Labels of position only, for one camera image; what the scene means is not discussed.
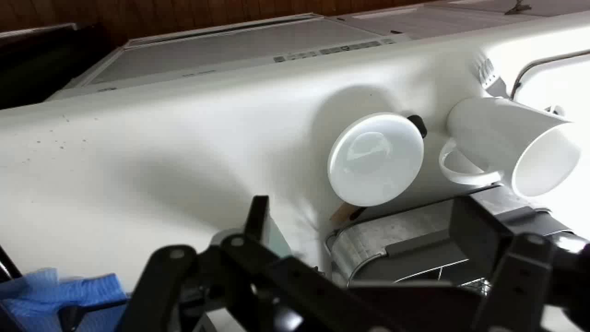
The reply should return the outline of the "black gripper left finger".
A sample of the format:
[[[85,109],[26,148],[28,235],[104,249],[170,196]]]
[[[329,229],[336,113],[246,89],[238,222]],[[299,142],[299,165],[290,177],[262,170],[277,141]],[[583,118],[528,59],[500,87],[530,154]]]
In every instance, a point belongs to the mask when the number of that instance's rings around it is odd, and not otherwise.
[[[255,196],[246,229],[220,237],[205,253],[155,251],[117,332],[196,332],[214,310],[227,310],[248,332],[367,331],[358,299],[262,244],[268,218],[270,198]]]

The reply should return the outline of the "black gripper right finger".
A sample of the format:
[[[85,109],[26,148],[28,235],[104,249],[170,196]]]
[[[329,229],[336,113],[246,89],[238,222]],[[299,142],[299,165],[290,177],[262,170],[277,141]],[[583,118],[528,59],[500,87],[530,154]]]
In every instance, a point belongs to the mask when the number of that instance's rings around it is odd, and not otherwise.
[[[543,332],[544,307],[557,307],[583,332],[590,332],[590,251],[568,249],[554,233],[546,209],[502,214],[476,196],[452,203],[450,237],[471,264],[491,283],[472,321],[474,332]]]

